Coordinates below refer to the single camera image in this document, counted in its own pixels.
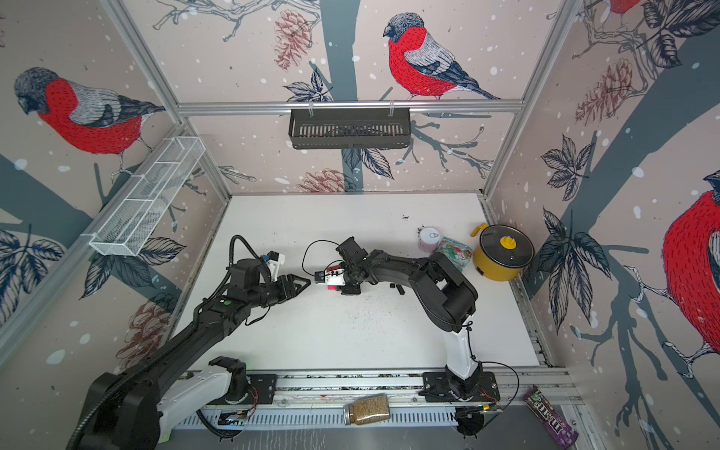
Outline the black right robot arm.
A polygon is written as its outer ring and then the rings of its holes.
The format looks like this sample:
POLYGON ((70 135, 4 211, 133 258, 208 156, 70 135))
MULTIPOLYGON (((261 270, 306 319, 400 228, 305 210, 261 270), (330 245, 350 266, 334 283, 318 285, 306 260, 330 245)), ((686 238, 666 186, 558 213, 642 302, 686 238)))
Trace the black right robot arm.
POLYGON ((341 258, 342 290, 359 294, 364 283, 389 283, 401 292, 408 288, 427 318, 442 331, 444 370, 423 374, 421 397, 429 402, 500 402, 495 375, 484 371, 471 343, 478 292, 446 255, 407 258, 380 249, 367 252, 352 237, 336 251, 341 258))

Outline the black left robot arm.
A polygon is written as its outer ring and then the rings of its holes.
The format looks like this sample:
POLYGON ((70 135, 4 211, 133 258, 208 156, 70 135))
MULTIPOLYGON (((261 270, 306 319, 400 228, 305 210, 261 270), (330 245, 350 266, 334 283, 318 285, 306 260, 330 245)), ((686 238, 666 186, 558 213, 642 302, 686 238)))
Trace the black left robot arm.
POLYGON ((191 322, 155 354, 120 374, 104 373, 88 389, 69 449, 153 449, 174 427, 163 397, 208 350, 238 326, 251 326, 251 311, 268 311, 303 293, 311 280, 273 276, 268 259, 253 251, 230 258, 226 273, 195 307, 191 322))

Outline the black usb drive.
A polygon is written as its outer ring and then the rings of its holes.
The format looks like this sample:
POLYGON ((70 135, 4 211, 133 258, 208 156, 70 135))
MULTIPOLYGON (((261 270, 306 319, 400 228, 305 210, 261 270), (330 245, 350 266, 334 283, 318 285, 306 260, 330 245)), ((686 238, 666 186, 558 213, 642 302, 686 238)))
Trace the black usb drive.
POLYGON ((394 289, 394 290, 397 290, 397 292, 398 292, 401 296, 404 296, 404 295, 405 295, 405 290, 404 290, 404 288, 403 288, 401 285, 398 285, 398 284, 396 284, 396 283, 391 283, 391 284, 390 284, 390 288, 391 288, 391 289, 394 289))

